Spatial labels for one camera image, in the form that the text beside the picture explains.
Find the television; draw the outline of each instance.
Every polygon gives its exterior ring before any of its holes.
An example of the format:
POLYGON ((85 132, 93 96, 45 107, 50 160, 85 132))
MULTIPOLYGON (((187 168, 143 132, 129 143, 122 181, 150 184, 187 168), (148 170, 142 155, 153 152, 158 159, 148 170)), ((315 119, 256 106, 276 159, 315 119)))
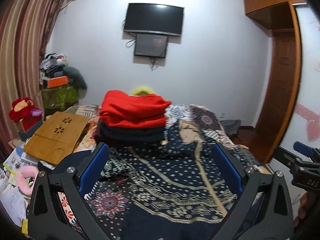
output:
POLYGON ((165 58, 168 36, 149 33, 138 33, 134 47, 135 56, 165 58))
POLYGON ((129 3, 124 31, 181 36, 183 10, 171 5, 129 3))

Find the yellow round object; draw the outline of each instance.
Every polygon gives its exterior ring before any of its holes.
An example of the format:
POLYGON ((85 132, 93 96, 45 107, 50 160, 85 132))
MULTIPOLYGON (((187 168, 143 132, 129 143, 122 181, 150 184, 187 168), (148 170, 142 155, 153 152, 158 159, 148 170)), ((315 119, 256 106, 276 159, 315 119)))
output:
POLYGON ((150 95, 150 94, 154 94, 154 92, 149 88, 140 87, 140 88, 136 89, 135 91, 133 91, 133 93, 132 93, 132 95, 134 95, 134 96, 140 96, 141 94, 150 95))

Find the brown door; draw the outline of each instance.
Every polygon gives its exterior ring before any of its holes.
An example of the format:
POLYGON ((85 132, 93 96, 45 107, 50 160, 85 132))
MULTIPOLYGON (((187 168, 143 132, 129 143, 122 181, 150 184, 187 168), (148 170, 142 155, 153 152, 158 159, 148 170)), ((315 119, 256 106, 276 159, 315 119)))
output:
MULTIPOLYGON (((271 145, 280 131, 288 110, 295 75, 295 56, 294 32, 274 32, 273 64, 269 85, 255 130, 271 145)), ((263 160, 265 156, 256 157, 263 160)))

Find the screw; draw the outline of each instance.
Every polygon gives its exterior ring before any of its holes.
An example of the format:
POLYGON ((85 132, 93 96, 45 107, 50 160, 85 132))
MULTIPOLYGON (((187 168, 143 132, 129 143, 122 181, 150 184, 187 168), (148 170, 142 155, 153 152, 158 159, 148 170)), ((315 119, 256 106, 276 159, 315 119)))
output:
POLYGON ((74 167, 67 168, 67 173, 73 173, 76 169, 74 167))
POLYGON ((44 175, 45 175, 45 171, 39 171, 39 172, 38 172, 38 176, 39 176, 39 177, 43 177, 44 175))
POLYGON ((276 175, 277 175, 278 177, 283 177, 282 171, 276 171, 276 175))
POLYGON ((254 173, 254 168, 252 167, 246 167, 245 170, 247 173, 254 173))

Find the curtain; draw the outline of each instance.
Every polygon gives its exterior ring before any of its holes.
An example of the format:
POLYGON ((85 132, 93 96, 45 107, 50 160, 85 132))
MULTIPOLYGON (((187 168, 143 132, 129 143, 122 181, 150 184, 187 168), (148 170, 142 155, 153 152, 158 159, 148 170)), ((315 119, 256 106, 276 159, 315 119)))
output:
POLYGON ((0 159, 11 150, 8 142, 18 136, 17 126, 8 117, 11 103, 19 97, 30 97, 43 108, 39 63, 63 1, 14 0, 1 17, 0 159))

